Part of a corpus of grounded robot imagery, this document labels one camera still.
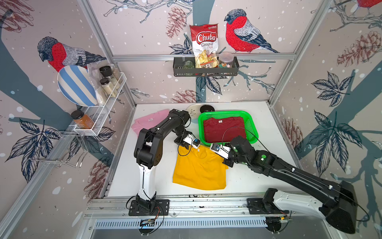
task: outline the pink t-shirt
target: pink t-shirt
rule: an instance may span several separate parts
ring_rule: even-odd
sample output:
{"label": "pink t-shirt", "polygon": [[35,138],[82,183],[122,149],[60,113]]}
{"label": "pink t-shirt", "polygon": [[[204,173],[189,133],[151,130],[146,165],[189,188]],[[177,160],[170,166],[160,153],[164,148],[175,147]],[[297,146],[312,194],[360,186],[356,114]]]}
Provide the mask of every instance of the pink t-shirt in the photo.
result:
{"label": "pink t-shirt", "polygon": [[138,118],[134,121],[134,124],[131,126],[131,128],[137,135],[139,135],[141,129],[151,129],[152,127],[162,122],[162,120],[168,116],[169,112],[169,109],[164,109],[162,111],[158,111]]}

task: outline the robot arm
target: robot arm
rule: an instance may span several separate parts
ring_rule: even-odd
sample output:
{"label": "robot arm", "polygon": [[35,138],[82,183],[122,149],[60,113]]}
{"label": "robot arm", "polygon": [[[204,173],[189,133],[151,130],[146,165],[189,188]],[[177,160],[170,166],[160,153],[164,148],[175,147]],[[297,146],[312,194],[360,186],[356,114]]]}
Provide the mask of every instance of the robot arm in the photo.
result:
{"label": "robot arm", "polygon": [[230,167],[233,163],[245,164],[256,173],[280,179],[313,197],[286,197],[287,194],[274,189],[275,191],[270,193],[273,195],[268,195],[267,200],[263,200],[265,205],[273,203],[280,210],[310,212],[325,218],[340,231],[355,233],[357,199],[354,187],[350,183],[343,181],[337,184],[295,168],[268,151],[255,150],[249,141],[241,136],[223,147],[214,143],[211,150],[225,158],[223,163]]}
{"label": "robot arm", "polygon": [[190,119],[187,111],[173,109],[166,119],[151,129],[142,129],[139,132],[134,157],[137,159],[140,171],[140,189],[136,196],[138,206],[153,212],[155,208],[155,171],[162,158],[163,140],[170,133],[176,134],[174,143],[185,148],[190,145],[198,148],[200,140],[196,139],[191,132],[185,130],[185,123]]}

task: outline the chip bag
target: chip bag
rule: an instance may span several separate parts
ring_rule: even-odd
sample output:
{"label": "chip bag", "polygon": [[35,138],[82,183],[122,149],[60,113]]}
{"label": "chip bag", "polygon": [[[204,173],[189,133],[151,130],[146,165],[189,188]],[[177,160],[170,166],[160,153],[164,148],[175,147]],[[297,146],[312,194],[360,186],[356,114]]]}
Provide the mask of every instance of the chip bag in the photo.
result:
{"label": "chip bag", "polygon": [[195,68],[215,68],[218,65],[216,51],[217,24],[190,26]]}

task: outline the black jar lid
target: black jar lid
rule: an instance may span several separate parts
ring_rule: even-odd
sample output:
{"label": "black jar lid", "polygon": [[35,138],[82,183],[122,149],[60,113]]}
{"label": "black jar lid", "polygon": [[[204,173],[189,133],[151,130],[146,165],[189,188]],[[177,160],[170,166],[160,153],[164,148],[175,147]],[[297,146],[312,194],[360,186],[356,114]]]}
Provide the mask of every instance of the black jar lid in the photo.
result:
{"label": "black jar lid", "polygon": [[110,80],[108,78],[102,78],[99,83],[101,83],[101,85],[106,85],[107,83],[109,83]]}
{"label": "black jar lid", "polygon": [[200,107],[200,113],[204,113],[204,112],[214,112],[215,111],[215,108],[213,108],[212,106],[210,106],[209,104],[205,104],[203,105],[202,107]]}
{"label": "black jar lid", "polygon": [[99,71],[101,72],[101,74],[104,77],[108,77],[108,76],[111,76],[113,74],[112,68],[110,66],[108,66],[108,65],[106,65],[104,67],[101,67],[99,69]]}
{"label": "black jar lid", "polygon": [[84,113],[80,110],[76,110],[76,111],[73,111],[70,116],[73,118],[73,119],[81,119],[82,116],[84,116]]}

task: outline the bird illustration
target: bird illustration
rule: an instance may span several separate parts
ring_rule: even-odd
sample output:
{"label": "bird illustration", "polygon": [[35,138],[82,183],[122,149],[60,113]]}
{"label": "bird illustration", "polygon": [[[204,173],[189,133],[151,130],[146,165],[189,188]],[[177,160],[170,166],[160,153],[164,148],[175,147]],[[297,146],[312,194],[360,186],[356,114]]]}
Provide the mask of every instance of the bird illustration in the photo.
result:
{"label": "bird illustration", "polygon": [[340,2],[338,4],[338,6],[342,5],[342,4],[345,4],[347,2],[356,2],[356,5],[351,9],[351,12],[353,12],[351,14],[354,15],[355,12],[359,9],[359,8],[367,8],[367,12],[368,14],[366,16],[369,16],[371,15],[372,13],[370,13],[370,8],[374,5],[377,5],[378,3],[382,2],[382,0],[346,0],[346,1],[343,1],[343,2]]}
{"label": "bird illustration", "polygon": [[92,54],[82,48],[67,46],[50,36],[41,39],[37,50],[41,60],[48,60],[49,64],[57,72],[67,65],[78,65],[87,68],[88,63],[106,59],[106,57]]}
{"label": "bird illustration", "polygon": [[247,14],[243,9],[231,10],[224,21],[227,22],[227,31],[225,38],[228,44],[235,49],[236,52],[248,52],[255,49],[267,49],[274,53],[278,53],[272,46],[267,43],[260,34],[260,30],[254,27],[247,18]]}

